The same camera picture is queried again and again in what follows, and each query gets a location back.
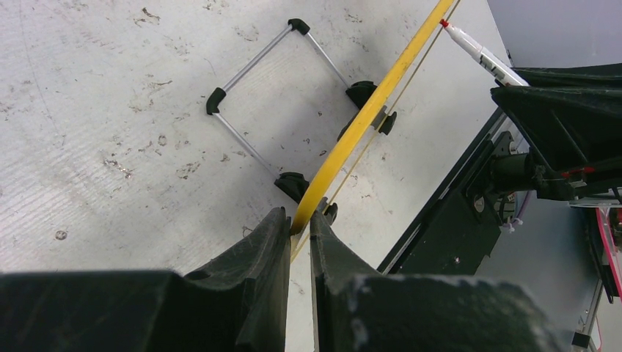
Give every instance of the bolt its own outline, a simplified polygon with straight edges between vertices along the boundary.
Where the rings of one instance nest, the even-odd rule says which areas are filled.
[[[473,206],[478,213],[484,211],[484,197],[475,197],[475,201],[473,202]]]

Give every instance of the marker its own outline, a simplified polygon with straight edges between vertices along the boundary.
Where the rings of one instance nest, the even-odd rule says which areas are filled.
[[[506,64],[496,57],[490,50],[478,43],[462,29],[455,27],[446,20],[441,20],[441,25],[449,33],[451,39],[463,48],[482,67],[490,72],[504,86],[529,86],[518,73],[514,72]]]

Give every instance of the scuff mark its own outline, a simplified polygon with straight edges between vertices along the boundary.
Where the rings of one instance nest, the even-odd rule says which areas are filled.
[[[198,161],[195,161],[194,163],[188,163],[184,167],[179,168],[176,171],[175,175],[177,175],[177,177],[182,180],[188,180],[188,176],[190,174],[194,174],[194,172],[199,169],[199,166],[201,166],[201,163]]]
[[[304,290],[302,289],[302,286],[298,282],[294,280],[290,280],[290,282],[298,288],[298,293],[300,293],[301,295],[304,295]]]
[[[170,79],[168,82],[164,82],[164,83],[153,82],[153,84],[155,84],[156,86],[163,86],[165,84],[171,84],[172,82],[173,82],[173,80]]]
[[[369,342],[369,334],[367,333],[367,329],[365,325],[363,325],[362,320],[359,318],[352,319],[350,327],[352,328],[352,333],[354,335],[354,350],[358,351]]]
[[[142,8],[142,13],[144,13],[147,17],[155,18],[156,20],[160,21],[160,16],[150,14],[149,11],[147,11],[146,7]]]
[[[233,29],[235,30],[235,33],[238,35],[238,37],[243,38],[247,42],[254,42],[259,39],[259,31],[254,24],[252,24],[251,27],[252,29],[249,32],[242,30],[239,26],[235,26],[233,27]]]
[[[103,159],[103,164],[118,169],[125,175],[125,178],[128,180],[132,178],[132,170],[121,166],[121,164],[119,164],[116,160]]]
[[[144,153],[144,152],[145,152],[145,150],[147,150],[147,148],[151,147],[152,145],[153,145],[153,142],[152,142],[152,141],[149,141],[149,144],[148,144],[148,145],[146,145],[146,146],[144,146],[144,147],[142,147],[142,148],[138,149],[138,151],[139,151],[139,152],[141,152],[141,153]]]
[[[166,137],[165,135],[161,134],[161,135],[158,137],[158,144],[159,144],[161,147],[163,147],[163,146],[167,145],[167,137]]]
[[[56,233],[54,234],[54,238],[59,240],[59,241],[62,241],[64,239],[66,239],[67,238],[67,231],[63,231],[63,230],[56,231]]]
[[[348,21],[348,22],[352,22],[352,23],[363,23],[362,19],[360,19],[360,18],[358,18],[356,16],[353,16],[353,15],[350,15],[349,13],[345,14],[345,20]]]
[[[179,149],[181,149],[183,147],[187,147],[189,145],[190,145],[190,141],[189,140],[185,140],[185,141],[183,141],[183,143],[182,143],[182,141],[177,141],[177,143],[175,143],[175,149],[179,150]]]

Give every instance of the aluminum rod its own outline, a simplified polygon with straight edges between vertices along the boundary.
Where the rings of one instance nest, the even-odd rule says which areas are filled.
[[[339,70],[337,69],[337,66],[334,65],[333,61],[330,59],[330,57],[328,56],[328,54],[326,54],[326,52],[324,51],[324,49],[322,49],[322,47],[320,46],[320,44],[315,40],[315,38],[311,35],[311,32],[308,32],[306,37],[309,38],[309,40],[311,41],[311,43],[315,46],[315,48],[318,49],[318,51],[320,51],[320,53],[322,54],[322,56],[324,56],[324,59],[326,59],[326,61],[329,62],[329,64],[332,67],[332,70],[337,74],[337,76],[339,76],[339,79],[345,84],[346,88],[350,88],[350,84],[348,83],[348,81],[346,81],[345,77],[341,74],[341,72],[339,72]]]
[[[259,60],[261,60],[267,53],[270,52],[270,50],[272,50],[275,46],[277,46],[277,44],[281,40],[283,40],[283,38],[285,38],[285,36],[288,35],[288,33],[291,31],[292,31],[292,26],[288,24],[288,27],[286,29],[283,29],[283,32],[279,33],[279,35],[277,35],[268,44],[268,46],[266,46],[262,51],[260,51],[257,54],[257,56],[255,56],[251,60],[251,62],[246,64],[246,66],[244,66],[244,68],[240,72],[238,72],[235,76],[233,76],[233,78],[231,78],[231,80],[228,81],[227,84],[224,85],[224,87],[222,87],[222,90],[224,90],[225,92],[229,92],[229,89],[233,88],[233,86],[235,86],[242,79],[242,77],[244,77],[244,75],[246,75],[259,62]]]
[[[263,167],[265,167],[266,170],[268,170],[272,174],[272,176],[274,176],[274,179],[279,178],[279,174],[277,174],[272,169],[272,166],[264,158],[262,158],[261,155],[259,155],[259,153],[257,153],[257,151],[251,146],[251,144],[249,144],[244,139],[244,137],[242,137],[242,135],[239,132],[237,132],[237,130],[233,128],[233,126],[231,126],[231,124],[228,121],[226,121],[222,115],[220,115],[220,113],[215,112],[213,113],[213,115],[218,117],[218,120],[220,120],[220,122],[222,122],[222,124],[227,128],[227,130],[229,130],[229,132],[231,132],[231,134],[238,140],[238,143],[242,144],[242,147],[246,149],[248,154],[250,154],[253,158],[259,161],[259,164],[262,164]]]

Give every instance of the black rubber foot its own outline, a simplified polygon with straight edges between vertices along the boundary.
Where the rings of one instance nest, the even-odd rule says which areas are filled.
[[[378,133],[384,133],[389,136],[389,132],[391,132],[391,130],[393,129],[393,125],[395,124],[395,120],[397,118],[398,113],[395,111],[393,112],[393,114],[387,116],[387,119],[384,121],[382,126],[380,126],[380,130],[378,130]]]
[[[218,104],[227,96],[227,92],[222,90],[221,87],[217,87],[210,97],[208,98],[207,103],[205,103],[205,110],[207,110],[208,115],[212,115],[214,112],[220,112],[218,110]]]
[[[354,105],[356,105],[356,107],[360,110],[363,109],[363,106],[365,106],[373,92],[376,90],[376,87],[377,86],[372,81],[360,81],[352,84],[352,86],[348,88],[345,93],[348,95],[350,100],[352,100],[352,103],[354,103]],[[352,123],[352,121],[354,121],[355,117],[356,115],[352,117],[348,124],[341,130],[341,133],[339,133],[339,136],[337,137],[337,141],[341,139],[341,136],[343,136],[345,130],[350,127],[350,124]],[[389,135],[389,132],[391,132],[391,130],[393,129],[395,120],[398,118],[398,113],[394,111],[391,115],[387,117],[380,129],[378,129],[378,125],[380,125],[380,121],[382,121],[382,118],[384,118],[384,115],[378,114],[376,119],[372,122],[372,126],[376,130],[378,130],[378,133],[384,133],[386,135]]]
[[[309,182],[298,172],[283,172],[274,185],[285,192],[296,203],[300,203],[304,192],[309,188]]]
[[[372,81],[360,81],[352,84],[350,88],[345,90],[345,93],[350,100],[352,100],[352,103],[360,110],[363,109],[363,106],[365,106],[365,103],[369,100],[376,88],[377,86]]]
[[[298,31],[302,35],[306,35],[311,30],[311,27],[300,18],[292,18],[288,21],[288,24],[292,26],[292,31]]]

